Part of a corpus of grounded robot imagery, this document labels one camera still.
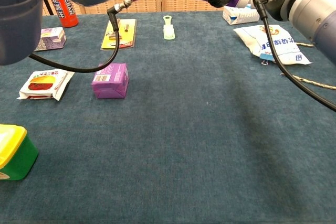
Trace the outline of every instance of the yellow container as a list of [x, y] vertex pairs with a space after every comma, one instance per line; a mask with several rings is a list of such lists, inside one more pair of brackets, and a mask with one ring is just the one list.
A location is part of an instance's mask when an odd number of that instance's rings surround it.
[[25, 128], [0, 124], [0, 179], [23, 179], [32, 168], [37, 155], [37, 149]]

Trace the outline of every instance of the blue tablecloth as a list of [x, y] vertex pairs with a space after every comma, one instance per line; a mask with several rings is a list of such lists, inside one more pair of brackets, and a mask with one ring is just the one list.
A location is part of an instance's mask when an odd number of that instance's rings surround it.
[[[135, 47], [116, 58], [129, 66], [122, 100], [97, 100], [93, 73], [75, 74], [59, 102], [16, 100], [33, 71], [52, 68], [29, 58], [0, 67], [0, 123], [24, 126], [39, 150], [24, 180], [0, 181], [0, 222], [335, 223], [336, 113], [250, 54], [233, 29], [257, 23], [169, 13], [176, 39], [166, 41], [166, 14], [119, 16], [138, 20]], [[104, 62], [107, 15], [79, 22], [65, 29], [64, 49], [40, 55]], [[336, 67], [301, 50], [313, 64], [288, 68], [336, 85]], [[336, 102], [335, 91], [312, 88]]]

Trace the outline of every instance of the red bottle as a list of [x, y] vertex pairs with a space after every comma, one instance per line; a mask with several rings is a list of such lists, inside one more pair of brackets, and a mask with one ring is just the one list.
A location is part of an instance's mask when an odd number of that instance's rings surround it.
[[70, 0], [51, 0], [51, 2], [54, 5], [62, 27], [78, 25], [78, 18]]

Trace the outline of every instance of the white milk bag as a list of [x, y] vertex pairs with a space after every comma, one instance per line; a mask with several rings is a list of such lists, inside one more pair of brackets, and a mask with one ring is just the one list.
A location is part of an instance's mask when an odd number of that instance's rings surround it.
[[[275, 45], [276, 52], [279, 59], [284, 65], [302, 64], [308, 65], [311, 62], [307, 59], [303, 53], [301, 53], [299, 47], [296, 45], [289, 32], [283, 29], [279, 25], [270, 25], [270, 31], [272, 39]], [[247, 46], [251, 53], [257, 57], [264, 55], [271, 56], [272, 52], [263, 25], [249, 26], [234, 29], [238, 36], [243, 40], [245, 46]]]

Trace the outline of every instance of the yellow lid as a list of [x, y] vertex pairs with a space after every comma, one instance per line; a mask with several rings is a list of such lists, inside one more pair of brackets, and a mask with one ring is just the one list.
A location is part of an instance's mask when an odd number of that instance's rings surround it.
[[26, 135], [21, 126], [0, 124], [0, 169], [12, 159]]

